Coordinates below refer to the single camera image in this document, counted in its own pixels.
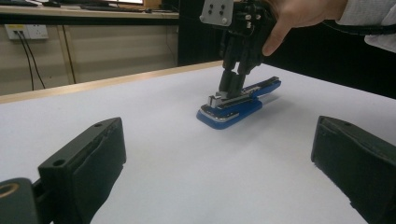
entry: desk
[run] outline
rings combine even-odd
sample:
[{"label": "desk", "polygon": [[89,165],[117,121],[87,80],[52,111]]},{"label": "desk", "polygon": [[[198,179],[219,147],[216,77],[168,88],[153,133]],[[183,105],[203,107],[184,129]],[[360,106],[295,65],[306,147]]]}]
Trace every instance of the desk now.
[{"label": "desk", "polygon": [[47,25],[177,25],[178,13],[89,11],[79,7],[0,6],[3,24]]},{"label": "desk", "polygon": [[246,84],[282,86],[216,131],[195,114],[221,73],[209,63],[0,97],[0,180],[36,180],[56,150],[121,117],[127,163],[92,223],[366,223],[310,161],[316,123],[347,120],[395,145],[396,101],[262,64]]}]

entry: human hand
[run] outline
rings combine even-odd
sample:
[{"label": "human hand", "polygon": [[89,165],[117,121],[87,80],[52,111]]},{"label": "human hand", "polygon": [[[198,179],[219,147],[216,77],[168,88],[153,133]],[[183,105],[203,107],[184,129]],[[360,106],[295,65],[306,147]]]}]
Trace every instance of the human hand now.
[{"label": "human hand", "polygon": [[270,4],[276,25],[268,36],[262,54],[271,55],[282,44],[291,28],[316,25],[324,20],[341,19],[347,0],[263,0]]}]

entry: white table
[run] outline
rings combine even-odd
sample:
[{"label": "white table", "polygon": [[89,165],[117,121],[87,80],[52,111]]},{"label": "white table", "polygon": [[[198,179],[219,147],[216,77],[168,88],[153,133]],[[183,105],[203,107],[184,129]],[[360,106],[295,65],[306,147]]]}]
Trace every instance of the white table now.
[{"label": "white table", "polygon": [[366,223],[310,160],[317,119],[344,119],[395,145],[396,101],[263,64],[246,84],[277,76],[281,87],[262,110],[217,131],[195,114],[217,90],[221,67],[165,73],[180,71],[0,104],[0,181],[36,181],[55,151],[121,117],[127,162],[92,223]]}]

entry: wall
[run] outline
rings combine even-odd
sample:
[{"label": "wall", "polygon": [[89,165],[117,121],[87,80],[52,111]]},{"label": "wall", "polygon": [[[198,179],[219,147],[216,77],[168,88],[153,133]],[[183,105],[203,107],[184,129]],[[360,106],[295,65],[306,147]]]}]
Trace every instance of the wall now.
[{"label": "wall", "polygon": [[[47,26],[28,40],[47,88],[177,66],[176,26]],[[42,89],[31,58],[35,90]],[[0,26],[0,95],[31,91],[21,41]]]}]

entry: power outlet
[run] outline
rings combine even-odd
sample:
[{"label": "power outlet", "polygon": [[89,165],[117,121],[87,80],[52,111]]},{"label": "power outlet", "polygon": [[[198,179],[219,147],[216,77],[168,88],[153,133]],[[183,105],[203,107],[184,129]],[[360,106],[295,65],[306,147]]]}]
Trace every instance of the power outlet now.
[{"label": "power outlet", "polygon": [[18,32],[20,34],[20,36],[21,36],[21,32],[22,32],[26,39],[30,39],[29,32],[27,30],[26,25],[5,24],[4,26],[6,27],[6,31],[7,31],[9,39],[20,39],[20,37],[16,34],[16,32]]},{"label": "power outlet", "polygon": [[47,32],[46,25],[26,25],[27,31],[31,39],[48,39],[49,33]]}]

